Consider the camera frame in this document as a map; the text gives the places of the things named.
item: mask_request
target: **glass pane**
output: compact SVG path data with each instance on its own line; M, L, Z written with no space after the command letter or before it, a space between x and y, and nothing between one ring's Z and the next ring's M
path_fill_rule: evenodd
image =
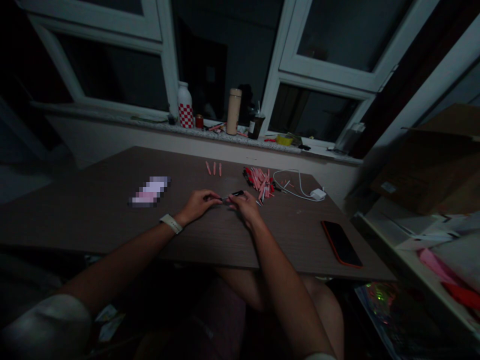
M334 143L360 101L280 84L268 130Z
M371 72L411 3L313 0L297 54Z
M160 55L70 35L56 36L86 96L169 110Z
M86 3L100 5L106 8L143 15L142 0L80 0Z
M231 88L242 90L240 124L262 101L283 0L172 1L178 71L193 110L226 119Z

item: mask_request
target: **brown cardboard box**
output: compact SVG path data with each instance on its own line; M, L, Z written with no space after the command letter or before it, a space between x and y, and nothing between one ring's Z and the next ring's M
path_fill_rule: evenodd
M422 215L480 210L480 108L454 104L410 128L370 188Z

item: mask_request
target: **wrist watch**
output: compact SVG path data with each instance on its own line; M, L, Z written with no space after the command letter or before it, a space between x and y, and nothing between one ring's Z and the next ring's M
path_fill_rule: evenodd
M184 228L179 225L178 222L175 221L175 219L170 216L170 214L165 214L163 217L160 218L161 223L167 224L173 232L178 235Z

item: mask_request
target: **marker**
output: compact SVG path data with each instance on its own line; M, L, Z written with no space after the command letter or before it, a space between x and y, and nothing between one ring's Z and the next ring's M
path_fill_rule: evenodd
M240 190L240 191L237 191L237 192L232 192L231 193L233 196L239 196L239 195L243 195L244 194L244 191L243 190ZM220 200L226 200L229 198L230 195L228 196L225 196L225 197L222 197Z

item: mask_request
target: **tape roll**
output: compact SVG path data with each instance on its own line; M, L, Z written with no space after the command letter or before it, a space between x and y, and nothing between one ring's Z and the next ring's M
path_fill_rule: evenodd
M276 143L280 145L285 145L285 146L290 146L292 145L292 142L294 141L294 138L289 136L289 135L277 135L276 136Z

